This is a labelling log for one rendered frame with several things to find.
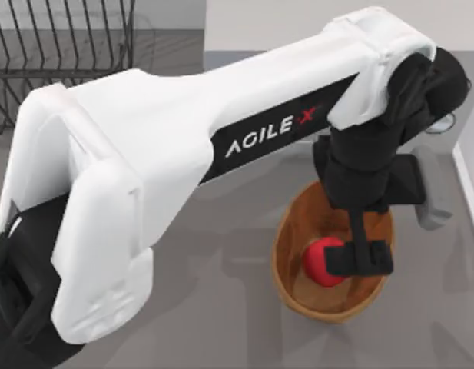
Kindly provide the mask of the brown wooden basket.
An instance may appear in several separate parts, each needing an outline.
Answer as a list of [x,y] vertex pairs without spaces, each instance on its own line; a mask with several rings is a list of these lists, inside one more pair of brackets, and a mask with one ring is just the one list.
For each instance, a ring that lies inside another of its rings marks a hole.
[[315,283],[303,271],[302,254],[311,242],[326,236],[352,239],[347,212],[331,208],[322,184],[315,181],[283,213],[271,251],[272,275],[277,293],[289,309],[339,324],[368,308],[389,278],[355,276],[333,287]]

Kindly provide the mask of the red apple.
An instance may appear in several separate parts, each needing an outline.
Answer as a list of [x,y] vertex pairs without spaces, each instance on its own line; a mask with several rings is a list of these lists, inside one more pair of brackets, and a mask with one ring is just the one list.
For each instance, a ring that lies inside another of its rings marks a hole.
[[332,288],[350,278],[349,275],[331,274],[326,269],[326,249],[344,246],[344,241],[336,236],[326,236],[311,241],[301,256],[304,274],[315,284]]

